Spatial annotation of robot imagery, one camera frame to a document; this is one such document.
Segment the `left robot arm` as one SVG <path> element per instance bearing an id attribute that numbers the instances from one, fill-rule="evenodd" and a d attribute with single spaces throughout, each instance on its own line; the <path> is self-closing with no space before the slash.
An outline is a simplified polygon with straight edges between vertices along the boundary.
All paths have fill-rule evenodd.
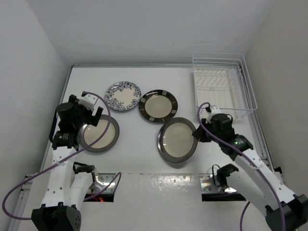
<path id="1" fill-rule="evenodd" d="M 81 228 L 80 207 L 88 188 L 95 183 L 95 167 L 75 167 L 71 155 L 79 150 L 80 130 L 84 125 L 98 125 L 103 109 L 93 114 L 98 98 L 83 92 L 81 98 L 70 95 L 68 102 L 55 109 L 49 139 L 52 163 L 49 182 L 38 209 L 31 220 L 39 231 L 78 231 Z"/>

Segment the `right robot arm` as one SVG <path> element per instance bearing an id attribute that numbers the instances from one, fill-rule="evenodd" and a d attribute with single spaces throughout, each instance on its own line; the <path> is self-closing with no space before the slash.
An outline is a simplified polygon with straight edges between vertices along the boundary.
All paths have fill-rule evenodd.
<path id="1" fill-rule="evenodd" d="M 216 142 L 234 164 L 217 170 L 222 188 L 233 188 L 265 217 L 272 231 L 294 231 L 308 221 L 308 198 L 284 185 L 260 159 L 251 142 L 236 134 L 233 119 L 213 107 L 199 119 L 193 136 L 200 142 Z"/>

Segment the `grey rim plate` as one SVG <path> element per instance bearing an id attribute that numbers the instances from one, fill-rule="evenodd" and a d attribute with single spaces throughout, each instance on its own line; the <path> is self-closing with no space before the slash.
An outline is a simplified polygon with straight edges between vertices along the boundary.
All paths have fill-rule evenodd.
<path id="1" fill-rule="evenodd" d="M 84 125 L 80 130 L 80 146 L 82 148 L 89 146 L 92 142 L 98 139 L 108 124 L 109 116 L 101 115 L 97 126 Z M 88 147 L 86 151 L 91 153 L 103 153 L 111 149 L 117 142 L 120 135 L 120 128 L 118 122 L 111 117 L 110 125 L 104 136 L 92 146 Z"/>
<path id="2" fill-rule="evenodd" d="M 194 154 L 198 140 L 193 136 L 194 124 L 183 117 L 166 122 L 157 135 L 157 148 L 161 157 L 170 163 L 179 164 Z"/>

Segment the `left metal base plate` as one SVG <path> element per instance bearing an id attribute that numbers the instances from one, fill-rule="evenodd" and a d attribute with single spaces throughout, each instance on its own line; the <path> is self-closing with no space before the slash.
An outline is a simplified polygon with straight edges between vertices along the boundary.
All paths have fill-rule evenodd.
<path id="1" fill-rule="evenodd" d="M 108 188 L 101 193 L 114 193 L 118 185 L 118 180 L 119 176 L 116 177 L 115 174 L 98 174 L 95 176 L 95 182 L 92 185 L 92 191 L 93 193 L 99 193 L 108 186 Z"/>

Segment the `white front board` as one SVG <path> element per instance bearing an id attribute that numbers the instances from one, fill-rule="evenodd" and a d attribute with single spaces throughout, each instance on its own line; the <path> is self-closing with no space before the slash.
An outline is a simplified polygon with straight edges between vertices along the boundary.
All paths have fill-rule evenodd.
<path id="1" fill-rule="evenodd" d="M 201 192 L 199 175 L 124 173 L 112 202 L 84 202 L 83 231 L 266 231 L 237 196 Z"/>

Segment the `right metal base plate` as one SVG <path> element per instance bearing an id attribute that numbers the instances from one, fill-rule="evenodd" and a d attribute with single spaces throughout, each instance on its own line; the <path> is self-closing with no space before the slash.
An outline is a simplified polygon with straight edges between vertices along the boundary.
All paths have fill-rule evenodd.
<path id="1" fill-rule="evenodd" d="M 203 194 L 226 194 L 233 193 L 230 188 L 222 188 L 216 178 L 216 174 L 200 174 L 200 187 Z"/>

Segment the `dark patterned rim plate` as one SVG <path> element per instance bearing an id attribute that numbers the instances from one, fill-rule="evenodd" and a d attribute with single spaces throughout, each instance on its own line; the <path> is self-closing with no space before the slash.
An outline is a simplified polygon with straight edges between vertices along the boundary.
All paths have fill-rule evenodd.
<path id="1" fill-rule="evenodd" d="M 139 101 L 139 112 L 151 123 L 165 123 L 172 119 L 178 111 L 176 97 L 167 90 L 152 90 L 142 96 Z"/>

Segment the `white drip tray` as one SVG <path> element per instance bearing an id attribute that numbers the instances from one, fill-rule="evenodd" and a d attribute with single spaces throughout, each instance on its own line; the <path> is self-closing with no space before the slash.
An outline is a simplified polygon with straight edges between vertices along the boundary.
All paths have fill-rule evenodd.
<path id="1" fill-rule="evenodd" d="M 241 74 L 235 67 L 199 66 L 194 69 L 196 107 L 204 102 L 217 106 L 234 120 L 241 120 L 246 107 L 241 86 Z"/>

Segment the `blue floral plate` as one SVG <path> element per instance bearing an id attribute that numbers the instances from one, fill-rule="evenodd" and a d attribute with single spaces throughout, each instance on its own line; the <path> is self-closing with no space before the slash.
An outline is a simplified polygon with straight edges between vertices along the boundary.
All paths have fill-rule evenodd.
<path id="1" fill-rule="evenodd" d="M 141 90 L 132 82 L 120 81 L 107 89 L 104 100 L 114 111 L 129 111 L 139 104 L 141 100 Z"/>

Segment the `metal base plate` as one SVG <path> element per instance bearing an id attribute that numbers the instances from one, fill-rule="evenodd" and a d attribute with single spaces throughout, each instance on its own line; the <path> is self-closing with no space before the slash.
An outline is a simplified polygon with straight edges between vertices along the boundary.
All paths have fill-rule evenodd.
<path id="1" fill-rule="evenodd" d="M 230 188 L 222 188 L 216 178 L 216 174 L 200 174 L 200 187 L 203 194 L 226 194 L 233 193 Z"/>
<path id="2" fill-rule="evenodd" d="M 92 185 L 92 191 L 93 193 L 99 193 L 108 186 L 108 188 L 101 193 L 114 193 L 118 185 L 118 180 L 119 176 L 116 177 L 115 174 L 98 174 L 95 176 L 95 182 Z"/>

